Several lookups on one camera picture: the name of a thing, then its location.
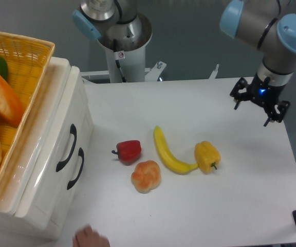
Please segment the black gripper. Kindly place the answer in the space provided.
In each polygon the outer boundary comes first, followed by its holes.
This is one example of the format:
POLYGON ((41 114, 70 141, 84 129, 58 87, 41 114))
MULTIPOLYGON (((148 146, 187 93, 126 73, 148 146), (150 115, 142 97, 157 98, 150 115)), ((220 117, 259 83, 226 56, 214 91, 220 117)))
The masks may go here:
POLYGON ((281 123, 290 107, 289 101, 279 101, 279 96, 285 86, 272 86, 269 84, 270 80, 269 77, 266 77, 264 81, 259 77, 254 77, 249 84, 245 78, 241 77, 230 92, 230 96, 235 102, 235 110, 237 110, 242 101, 251 100, 264 108, 268 116, 263 124, 264 127, 270 122, 276 121, 281 123))

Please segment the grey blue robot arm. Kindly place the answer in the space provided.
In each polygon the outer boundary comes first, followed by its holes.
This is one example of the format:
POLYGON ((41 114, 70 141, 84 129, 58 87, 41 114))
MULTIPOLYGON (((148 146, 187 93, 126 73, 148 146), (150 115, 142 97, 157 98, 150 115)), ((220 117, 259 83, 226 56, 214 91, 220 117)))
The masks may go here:
MULTIPOLYGON (((236 104, 251 101, 264 109, 268 122, 281 122, 290 103, 279 95, 296 70, 296 14, 284 14, 289 1, 231 1, 219 27, 264 54, 251 82, 240 78, 230 95, 236 104)), ((145 48, 152 26, 136 1, 81 1, 72 14, 77 28, 105 50, 112 83, 157 81, 166 67, 145 70, 145 48)))

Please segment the person hand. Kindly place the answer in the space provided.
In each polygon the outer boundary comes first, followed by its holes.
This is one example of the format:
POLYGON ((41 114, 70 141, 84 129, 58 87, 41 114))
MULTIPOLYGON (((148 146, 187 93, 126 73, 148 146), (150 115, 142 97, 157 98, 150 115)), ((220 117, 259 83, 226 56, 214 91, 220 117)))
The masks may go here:
POLYGON ((72 239, 73 247, 110 247, 109 240, 94 231, 90 225, 79 229, 72 239))

